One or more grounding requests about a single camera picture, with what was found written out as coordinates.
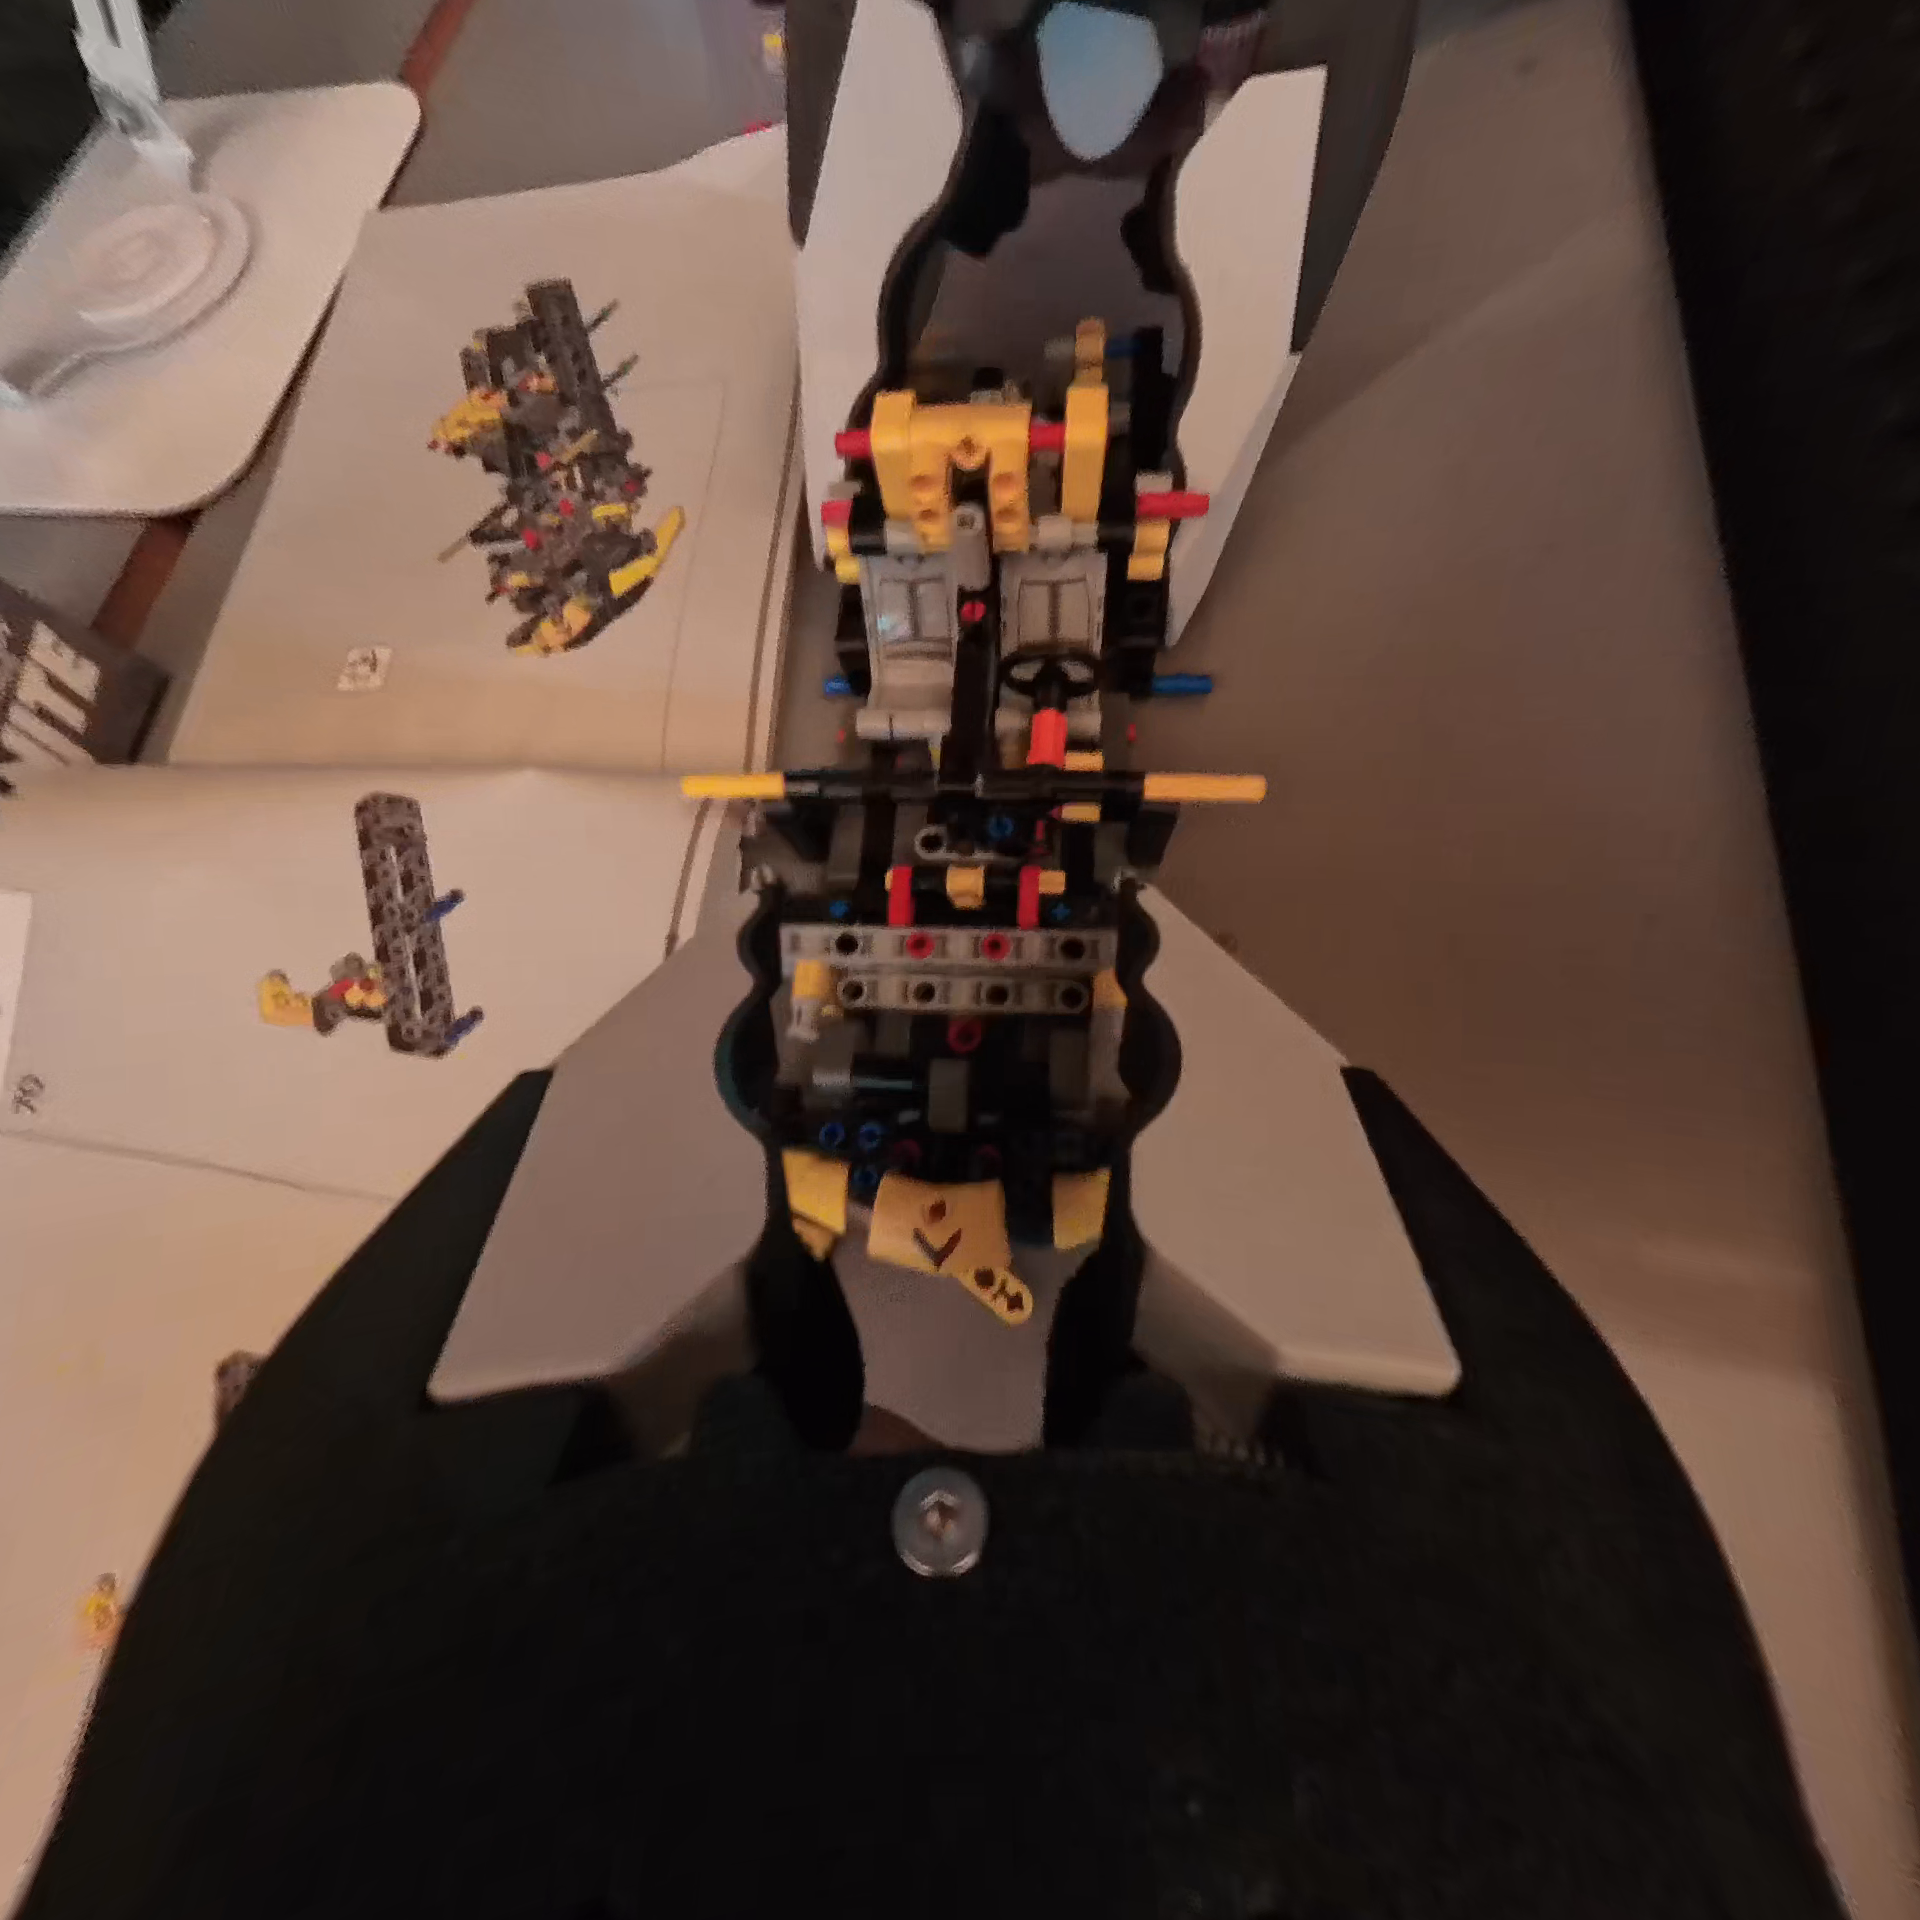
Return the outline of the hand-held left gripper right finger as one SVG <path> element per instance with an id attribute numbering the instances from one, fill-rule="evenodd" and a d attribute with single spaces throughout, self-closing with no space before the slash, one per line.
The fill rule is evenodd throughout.
<path id="1" fill-rule="evenodd" d="M 1183 1070 L 1134 1143 L 1137 1351 L 1195 1401 L 1285 1379 L 1446 1395 L 1457 1359 L 1345 1056 L 1156 885 L 1141 902 Z"/>

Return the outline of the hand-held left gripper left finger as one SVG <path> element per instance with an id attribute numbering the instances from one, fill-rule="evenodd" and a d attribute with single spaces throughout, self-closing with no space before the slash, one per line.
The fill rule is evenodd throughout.
<path id="1" fill-rule="evenodd" d="M 614 1379 L 661 1348 L 763 1225 L 763 1152 L 718 1086 L 718 1040 L 751 998 L 751 895 L 694 934 L 555 1062 L 512 1183 L 430 1393 Z"/>

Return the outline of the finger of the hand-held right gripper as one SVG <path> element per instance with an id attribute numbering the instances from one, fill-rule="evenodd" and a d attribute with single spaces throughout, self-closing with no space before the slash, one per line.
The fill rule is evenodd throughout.
<path id="1" fill-rule="evenodd" d="M 798 447 L 811 563 L 820 502 L 843 475 L 836 435 L 882 371 L 882 292 L 911 229 L 939 206 L 965 143 L 965 97 L 932 4 L 854 4 L 836 76 L 837 4 L 790 4 L 790 197 L 811 169 L 798 239 Z"/>
<path id="2" fill-rule="evenodd" d="M 1141 102 L 1122 160 L 1167 169 L 1148 236 L 1162 247 L 1173 319 L 1167 449 L 1152 470 L 1209 512 L 1170 524 L 1167 644 L 1191 623 L 1250 474 L 1301 371 L 1307 215 L 1322 137 L 1327 63 L 1258 69 L 1222 102 L 1195 63 L 1170 68 Z"/>

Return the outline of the partly built lego car chassis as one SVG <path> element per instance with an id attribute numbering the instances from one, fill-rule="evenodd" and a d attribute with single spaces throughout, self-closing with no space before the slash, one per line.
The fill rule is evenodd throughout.
<path id="1" fill-rule="evenodd" d="M 836 435 L 820 524 L 857 700 L 836 763 L 687 777 L 784 858 L 742 928 L 718 1044 L 798 1242 L 951 1279 L 1087 1255 L 1152 1097 L 1122 1062 L 1141 881 L 1189 805 L 1258 777 L 1122 759 L 1106 700 L 1162 675 L 1170 524 L 1209 496 L 1167 449 L 1162 330 L 1087 319 L 1036 372 L 932 364 Z"/>

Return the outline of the lego set box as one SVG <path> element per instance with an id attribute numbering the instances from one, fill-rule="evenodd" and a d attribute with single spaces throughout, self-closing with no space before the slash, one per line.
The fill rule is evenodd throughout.
<path id="1" fill-rule="evenodd" d="M 5 582 L 5 799 L 34 772 L 134 763 L 169 675 Z"/>

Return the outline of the open instruction booklet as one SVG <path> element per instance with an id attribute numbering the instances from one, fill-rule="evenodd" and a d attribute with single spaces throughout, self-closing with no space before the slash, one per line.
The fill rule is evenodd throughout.
<path id="1" fill-rule="evenodd" d="M 784 147 L 372 215 L 165 759 L 5 805 L 5 1898 L 233 1369 L 698 916 L 795 563 Z M 532 287 L 657 538 L 551 652 L 431 425 Z"/>

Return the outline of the black mat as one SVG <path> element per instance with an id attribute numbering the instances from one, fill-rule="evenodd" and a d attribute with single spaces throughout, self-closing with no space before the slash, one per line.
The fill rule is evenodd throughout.
<path id="1" fill-rule="evenodd" d="M 1915 1502 L 1915 4 L 1627 4 L 1883 1431 Z"/>

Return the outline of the white board stand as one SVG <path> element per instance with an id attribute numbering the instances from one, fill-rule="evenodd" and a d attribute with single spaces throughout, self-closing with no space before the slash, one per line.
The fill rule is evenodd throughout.
<path id="1" fill-rule="evenodd" d="M 169 102 L 137 4 L 73 4 L 73 42 L 98 121 L 5 261 L 5 512 L 175 518 L 251 467 L 420 102 Z"/>

